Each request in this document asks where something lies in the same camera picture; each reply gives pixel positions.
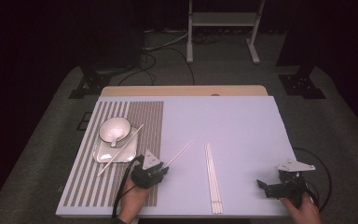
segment white tabletop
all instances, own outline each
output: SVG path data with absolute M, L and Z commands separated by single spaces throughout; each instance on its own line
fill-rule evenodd
M 102 96 L 107 102 L 163 102 L 160 160 L 170 165 L 158 186 L 156 206 L 139 217 L 286 216 L 256 180 L 279 183 L 276 166 L 295 155 L 271 96 Z M 211 143 L 224 213 L 212 214 L 204 145 Z M 62 207 L 63 217 L 110 216 L 112 207 Z

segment white plate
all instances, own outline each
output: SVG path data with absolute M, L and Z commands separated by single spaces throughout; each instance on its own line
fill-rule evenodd
M 101 138 L 98 138 L 93 147 L 92 158 L 97 162 L 109 162 L 122 150 L 127 141 L 135 134 L 123 151 L 113 160 L 113 162 L 132 161 L 136 156 L 136 148 L 138 145 L 138 133 L 136 131 L 136 128 L 131 128 L 130 133 L 123 140 L 118 141 L 116 147 L 110 147 L 110 143 L 104 142 Z

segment white bowl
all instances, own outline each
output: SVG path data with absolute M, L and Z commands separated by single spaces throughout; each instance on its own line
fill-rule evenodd
M 111 147 L 116 146 L 116 142 L 125 138 L 131 130 L 130 122 L 124 118 L 111 118 L 106 120 L 100 127 L 100 137 L 105 142 L 112 143 Z

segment white rod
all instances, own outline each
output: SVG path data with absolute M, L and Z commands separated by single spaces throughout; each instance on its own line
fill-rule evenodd
M 214 193 L 213 193 L 213 182 L 212 182 L 212 177 L 211 177 L 211 163 L 210 163 L 210 157 L 209 157 L 209 152 L 208 152 L 208 144 L 205 144 L 205 157 L 206 157 L 206 165 L 207 165 L 207 171 L 208 171 L 208 182 L 209 182 L 209 192 L 211 195 L 211 207 L 212 207 L 212 213 L 214 214 L 215 212 L 215 204 L 213 202 L 214 199 Z
M 180 150 L 179 153 L 176 154 L 176 156 L 174 156 L 174 157 L 172 158 L 172 160 L 170 160 L 170 161 L 164 166 L 164 168 L 165 168 L 165 167 L 168 167 L 174 160 L 176 160 L 176 158 L 178 158 L 178 157 L 180 156 L 180 154 L 182 154 L 182 152 L 184 152 L 185 149 L 188 148 L 193 142 L 194 142 L 194 139 L 191 140 L 184 148 L 182 148 L 182 150 Z
M 219 214 L 223 213 L 223 204 L 220 197 L 219 185 L 217 183 L 217 176 L 214 169 L 213 155 L 211 150 L 211 145 L 208 143 L 205 145 L 207 161 L 208 161 L 208 177 L 210 178 L 210 190 L 212 192 L 212 203 L 213 203 L 213 213 Z
M 124 148 L 127 146 L 127 144 L 132 140 L 132 138 L 139 132 L 139 130 L 142 129 L 142 127 L 144 127 L 144 125 L 142 124 L 141 127 L 139 127 L 138 130 L 136 130 L 136 132 L 131 136 L 131 138 L 127 141 L 127 143 L 121 148 L 121 150 L 114 156 L 112 157 L 112 159 L 110 159 L 110 161 L 104 166 L 104 168 L 100 171 L 100 173 L 98 173 L 98 176 L 100 176 L 105 170 L 106 168 L 110 165 L 110 163 L 112 163 L 112 161 L 118 156 L 118 154 L 120 154 L 120 152 L 122 152 L 124 150 Z
M 264 8 L 264 4 L 265 4 L 266 0 L 261 0 L 260 1 L 260 5 L 258 7 L 257 10 L 257 14 L 255 16 L 255 24 L 253 26 L 253 31 L 252 31 L 252 37 L 251 37 L 251 41 L 250 41 L 250 45 L 253 45 L 255 43 L 255 35 L 257 34 L 257 30 L 258 30 L 258 24 L 260 23 L 261 20 L 261 15 L 263 13 L 263 8 Z
M 193 0 L 188 1 L 188 37 L 187 44 L 192 44 L 192 35 L 193 35 Z

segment dark floor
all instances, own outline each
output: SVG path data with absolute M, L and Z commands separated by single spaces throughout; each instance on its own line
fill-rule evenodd
M 152 34 L 149 46 L 163 44 L 171 35 Z M 288 96 L 278 78 L 293 74 L 297 67 L 276 67 L 284 35 L 258 35 L 255 47 L 261 64 L 254 65 L 244 45 L 244 35 L 215 36 L 211 45 L 194 47 L 191 71 L 183 56 L 175 50 L 150 53 L 156 64 L 145 72 L 125 79 L 121 85 L 263 85 L 274 96 L 293 147 L 317 155 L 332 176 L 331 198 L 322 212 L 324 223 L 358 223 L 358 119 L 341 98 L 331 78 L 315 68 L 311 80 L 326 97 L 305 100 Z M 177 44 L 186 55 L 186 45 Z M 153 63 L 142 57 L 143 68 Z M 114 76 L 111 85 L 139 71 Z M 9 179 L 0 192 L 0 223 L 108 223 L 106 218 L 62 218 L 55 216 L 62 187 L 71 171 L 84 132 L 77 125 L 85 112 L 92 111 L 97 95 L 68 99 L 82 78 L 76 67 L 70 72 L 40 120 Z M 295 150 L 300 161 L 314 164 L 317 171 L 307 179 L 317 186 L 322 202 L 328 194 L 327 174 L 321 163 L 309 153 Z M 143 223 L 189 223 L 189 220 L 146 220 Z M 248 220 L 208 219 L 207 223 L 249 223 Z M 290 218 L 250 220 L 253 224 L 292 223 Z

